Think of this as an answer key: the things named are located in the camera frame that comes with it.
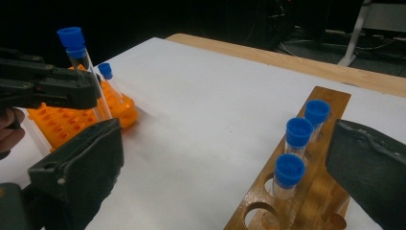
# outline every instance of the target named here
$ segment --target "dark background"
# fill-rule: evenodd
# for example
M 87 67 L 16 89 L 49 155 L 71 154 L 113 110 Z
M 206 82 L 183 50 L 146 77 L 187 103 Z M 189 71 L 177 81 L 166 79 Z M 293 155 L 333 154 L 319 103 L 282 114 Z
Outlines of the dark background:
M 346 2 L 351 4 L 350 8 L 345 6 L 346 14 L 330 10 L 334 4 L 339 5 L 334 9 L 340 9 L 340 5 Z M 43 56 L 47 63 L 59 67 L 69 66 L 56 31 L 77 26 L 82 28 L 94 65 L 152 37 L 166 38 L 177 33 L 271 50 L 273 44 L 270 40 L 280 39 L 285 28 L 300 23 L 315 37 L 323 36 L 327 25 L 341 30 L 350 28 L 351 32 L 361 2 L 2 0 L 0 47 Z

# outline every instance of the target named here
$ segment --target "test tube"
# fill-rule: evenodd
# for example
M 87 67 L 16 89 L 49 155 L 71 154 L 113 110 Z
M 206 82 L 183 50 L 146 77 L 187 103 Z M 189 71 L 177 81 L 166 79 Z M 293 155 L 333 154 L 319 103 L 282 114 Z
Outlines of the test tube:
M 309 142 L 317 140 L 325 122 L 330 106 L 323 100 L 311 100 L 305 106 L 304 117 L 313 124 L 313 133 L 311 134 Z
M 301 159 L 305 155 L 305 147 L 313 132 L 313 124 L 305 118 L 292 118 L 286 123 L 285 153 L 293 153 Z
M 296 185 L 305 174 L 305 163 L 292 153 L 277 158 L 272 184 L 272 196 L 286 200 L 293 196 Z
M 73 67 L 81 78 L 87 78 L 83 75 L 83 70 L 90 73 L 92 81 L 96 85 L 97 90 L 97 106 L 93 108 L 95 115 L 99 122 L 111 119 L 111 113 L 108 108 L 107 102 L 102 93 L 102 87 L 99 78 L 96 76 L 93 68 L 92 61 L 87 53 L 86 46 L 84 45 L 83 34 L 80 27 L 69 27 L 60 29 L 56 32 L 62 45 L 66 48 Z
M 119 86 L 117 85 L 116 81 L 113 80 L 113 71 L 111 70 L 111 66 L 109 63 L 105 62 L 98 65 L 98 68 L 101 72 L 101 75 L 104 77 L 105 82 L 109 84 L 109 86 L 115 91 L 114 96 L 116 100 L 123 103 L 123 95 L 119 90 Z

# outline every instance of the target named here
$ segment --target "white table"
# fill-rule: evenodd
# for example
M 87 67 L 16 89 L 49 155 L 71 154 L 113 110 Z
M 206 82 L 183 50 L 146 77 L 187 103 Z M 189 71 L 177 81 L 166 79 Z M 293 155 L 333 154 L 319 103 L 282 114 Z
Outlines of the white table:
M 141 113 L 125 163 L 87 229 L 222 229 L 315 85 L 351 93 L 343 119 L 406 143 L 406 99 L 152 38 L 108 60 Z M 29 183 L 26 137 L 0 182 Z M 352 200 L 348 229 L 380 229 Z

